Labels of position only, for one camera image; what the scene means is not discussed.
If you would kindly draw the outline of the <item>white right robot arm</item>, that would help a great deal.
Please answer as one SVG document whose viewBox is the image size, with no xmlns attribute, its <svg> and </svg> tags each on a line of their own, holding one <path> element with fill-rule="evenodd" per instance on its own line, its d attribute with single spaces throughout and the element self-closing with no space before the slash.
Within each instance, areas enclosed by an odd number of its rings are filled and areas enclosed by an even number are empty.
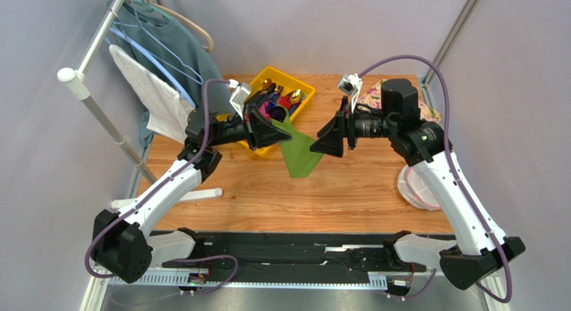
<svg viewBox="0 0 571 311">
<path fill-rule="evenodd" d="M 381 85 L 381 107 L 367 109 L 344 97 L 335 116 L 318 132 L 310 150 L 342 157 L 360 138 L 386 137 L 424 181 L 454 231 L 451 241 L 401 231 L 383 244 L 391 267 L 417 263 L 441 271 L 456 288 L 466 290 L 525 251 L 519 237 L 509 237 L 489 216 L 463 181 L 451 144 L 437 123 L 420 117 L 418 90 L 403 78 Z"/>
</svg>

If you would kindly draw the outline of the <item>dark purple spoon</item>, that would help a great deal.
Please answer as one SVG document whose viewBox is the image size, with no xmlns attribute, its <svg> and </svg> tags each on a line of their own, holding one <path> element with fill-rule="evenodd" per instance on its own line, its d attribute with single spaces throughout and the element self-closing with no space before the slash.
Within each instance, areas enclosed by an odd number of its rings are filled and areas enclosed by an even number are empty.
<svg viewBox="0 0 571 311">
<path fill-rule="evenodd" d="M 272 120 L 283 123 L 287 119 L 289 112 L 281 106 L 276 106 L 268 110 L 267 114 Z"/>
</svg>

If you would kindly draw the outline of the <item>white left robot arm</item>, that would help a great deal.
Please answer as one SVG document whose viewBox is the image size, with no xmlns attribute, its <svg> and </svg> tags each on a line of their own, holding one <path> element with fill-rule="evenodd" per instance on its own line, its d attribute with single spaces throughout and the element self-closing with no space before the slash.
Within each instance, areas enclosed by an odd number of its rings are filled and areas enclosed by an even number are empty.
<svg viewBox="0 0 571 311">
<path fill-rule="evenodd" d="M 194 250 L 204 244 L 194 231 L 179 228 L 163 235 L 152 235 L 152 231 L 172 207 L 216 170 L 222 156 L 214 147 L 246 141 L 251 149 L 258 149 L 292 138 L 254 105 L 224 121 L 211 115 L 206 119 L 203 130 L 187 132 L 178 159 L 141 196 L 115 212 L 102 210 L 97 215 L 84 259 L 92 276 L 98 276 L 90 265 L 95 262 L 109 271 L 109 277 L 130 284 L 151 266 L 194 257 Z"/>
</svg>

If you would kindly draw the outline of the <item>green paper napkin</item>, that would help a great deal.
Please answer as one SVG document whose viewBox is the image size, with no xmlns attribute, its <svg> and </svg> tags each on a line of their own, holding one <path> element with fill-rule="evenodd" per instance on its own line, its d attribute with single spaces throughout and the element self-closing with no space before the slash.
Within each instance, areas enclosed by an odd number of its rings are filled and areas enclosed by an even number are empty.
<svg viewBox="0 0 571 311">
<path fill-rule="evenodd" d="M 313 153 L 309 150 L 315 140 L 293 128 L 289 115 L 283 123 L 272 119 L 271 122 L 275 127 L 292 135 L 290 141 L 279 143 L 290 178 L 307 178 L 323 157 L 323 154 Z"/>
</svg>

